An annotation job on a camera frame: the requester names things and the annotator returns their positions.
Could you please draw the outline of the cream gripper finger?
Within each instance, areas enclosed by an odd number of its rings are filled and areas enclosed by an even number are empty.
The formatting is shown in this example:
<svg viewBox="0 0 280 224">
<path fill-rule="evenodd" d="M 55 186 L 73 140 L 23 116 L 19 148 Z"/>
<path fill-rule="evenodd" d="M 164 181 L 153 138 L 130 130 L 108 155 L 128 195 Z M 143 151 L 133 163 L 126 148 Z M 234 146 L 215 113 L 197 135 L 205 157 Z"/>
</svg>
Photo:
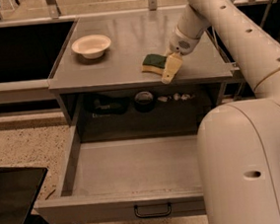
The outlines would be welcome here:
<svg viewBox="0 0 280 224">
<path fill-rule="evenodd" d="M 164 84 L 170 84 L 182 64 L 182 56 L 179 53 L 169 55 L 162 73 L 162 82 Z"/>
</svg>

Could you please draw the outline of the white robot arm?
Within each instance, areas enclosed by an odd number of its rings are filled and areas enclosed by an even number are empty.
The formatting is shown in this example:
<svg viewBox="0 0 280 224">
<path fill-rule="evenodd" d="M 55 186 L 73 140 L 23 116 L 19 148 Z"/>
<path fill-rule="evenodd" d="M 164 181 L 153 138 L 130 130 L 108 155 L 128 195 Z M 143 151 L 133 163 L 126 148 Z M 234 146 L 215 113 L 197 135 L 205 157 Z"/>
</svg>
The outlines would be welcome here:
<svg viewBox="0 0 280 224">
<path fill-rule="evenodd" d="M 208 224 L 280 224 L 280 44 L 233 0 L 187 0 L 171 38 L 212 26 L 255 96 L 210 111 L 197 131 Z"/>
</svg>

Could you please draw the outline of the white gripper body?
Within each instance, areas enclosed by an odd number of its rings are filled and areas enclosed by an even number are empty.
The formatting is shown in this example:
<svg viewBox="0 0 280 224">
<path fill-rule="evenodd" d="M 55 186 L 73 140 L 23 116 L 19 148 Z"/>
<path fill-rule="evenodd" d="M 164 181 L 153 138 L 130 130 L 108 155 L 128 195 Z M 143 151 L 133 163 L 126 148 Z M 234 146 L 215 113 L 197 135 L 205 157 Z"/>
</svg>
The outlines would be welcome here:
<svg viewBox="0 0 280 224">
<path fill-rule="evenodd" d="M 197 47 L 201 36 L 201 31 L 192 36 L 189 33 L 182 33 L 179 28 L 174 28 L 165 51 L 165 55 L 169 56 L 173 53 L 188 55 L 195 47 Z"/>
</svg>

